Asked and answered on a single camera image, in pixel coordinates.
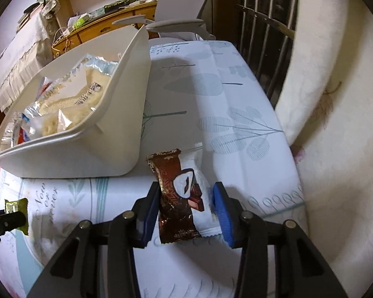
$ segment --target white tablecloth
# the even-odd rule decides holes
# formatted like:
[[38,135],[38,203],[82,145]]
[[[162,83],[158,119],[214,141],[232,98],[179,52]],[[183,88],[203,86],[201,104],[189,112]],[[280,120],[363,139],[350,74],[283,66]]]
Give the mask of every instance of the white tablecloth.
[[[151,48],[151,58],[140,159],[130,173],[21,180],[1,171],[0,209],[4,199],[29,200],[30,235],[8,232],[0,243],[0,278],[11,292],[25,297],[80,220],[109,221],[146,195],[154,181],[147,155],[197,142],[204,145],[202,171],[211,185],[221,181],[246,209],[275,222],[294,219],[306,229],[285,136],[234,46],[223,41],[160,45]],[[232,297],[240,251],[228,248],[221,236],[162,245],[156,226],[148,247],[134,252],[143,297]],[[272,270],[269,293],[274,275]]]

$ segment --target wooden drawer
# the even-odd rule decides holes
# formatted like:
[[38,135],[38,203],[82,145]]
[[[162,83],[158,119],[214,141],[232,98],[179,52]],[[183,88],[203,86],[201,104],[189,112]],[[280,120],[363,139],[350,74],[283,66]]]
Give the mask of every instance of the wooden drawer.
[[54,57],[57,58],[67,51],[79,46],[81,44],[78,35],[72,35],[68,38],[68,40],[64,40],[58,45],[54,46],[55,49],[52,50]]
[[146,19],[155,20],[156,6],[148,6],[147,8],[141,8],[134,11],[135,15],[146,14]]
[[124,27],[124,26],[119,26],[119,25],[112,25],[112,22],[119,20],[119,19],[126,18],[126,17],[131,17],[132,15],[133,15],[132,11],[122,13],[115,17],[110,17],[106,20],[102,20],[96,23],[95,25],[87,27],[86,29],[79,31],[80,40],[82,41],[82,43],[84,43],[102,34],[108,33],[115,29],[119,29],[120,27]]

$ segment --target white plastic bin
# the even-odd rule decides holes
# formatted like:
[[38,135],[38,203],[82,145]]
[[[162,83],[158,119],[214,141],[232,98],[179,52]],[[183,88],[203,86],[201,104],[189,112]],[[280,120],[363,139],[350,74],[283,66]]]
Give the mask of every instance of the white plastic bin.
[[11,106],[0,127],[0,143],[12,113],[34,102],[41,79],[65,75],[87,53],[114,61],[122,55],[96,110],[68,131],[0,152],[0,167],[18,177],[82,178],[120,176],[135,166],[151,68],[145,27],[116,29],[49,63]]

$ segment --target green candy wrapper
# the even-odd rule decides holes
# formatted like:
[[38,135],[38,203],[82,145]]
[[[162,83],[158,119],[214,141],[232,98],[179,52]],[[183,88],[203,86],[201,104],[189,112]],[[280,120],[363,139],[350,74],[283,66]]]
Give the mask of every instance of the green candy wrapper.
[[29,223],[28,223],[28,200],[26,198],[18,199],[17,201],[9,202],[8,200],[4,200],[5,202],[5,213],[10,214],[14,212],[21,212],[25,215],[26,218],[26,223],[18,227],[17,230],[20,230],[23,234],[29,235],[28,234],[28,228],[29,228]]

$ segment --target chocolate snack wrapper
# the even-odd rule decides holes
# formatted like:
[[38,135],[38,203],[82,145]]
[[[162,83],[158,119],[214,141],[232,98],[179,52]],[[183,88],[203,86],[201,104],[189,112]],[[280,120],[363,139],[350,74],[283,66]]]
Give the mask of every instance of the chocolate snack wrapper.
[[26,198],[18,199],[17,201],[9,202],[8,200],[4,200],[5,206],[4,211],[6,214],[14,213],[14,212],[22,212],[26,217],[26,223],[18,227],[17,230],[20,230],[23,234],[28,234],[28,200]]
[[193,149],[155,153],[146,159],[161,188],[159,234],[162,243],[221,233],[212,189],[200,170],[202,154],[202,143],[199,143]]

